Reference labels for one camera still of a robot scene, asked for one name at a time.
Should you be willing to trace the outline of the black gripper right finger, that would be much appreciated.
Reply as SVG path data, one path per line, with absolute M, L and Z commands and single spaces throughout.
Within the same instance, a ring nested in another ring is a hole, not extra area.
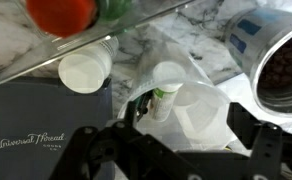
M 279 180 L 282 163 L 292 171 L 292 133 L 258 120 L 238 102 L 229 105 L 227 125 L 251 150 L 244 172 L 246 180 Z

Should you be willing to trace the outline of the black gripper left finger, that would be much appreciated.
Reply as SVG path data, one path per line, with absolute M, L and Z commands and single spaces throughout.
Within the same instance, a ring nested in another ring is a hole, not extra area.
M 137 104 L 109 127 L 75 131 L 49 180 L 94 180 L 101 166 L 115 163 L 129 180 L 200 180 L 194 165 L 151 135 L 137 131 Z

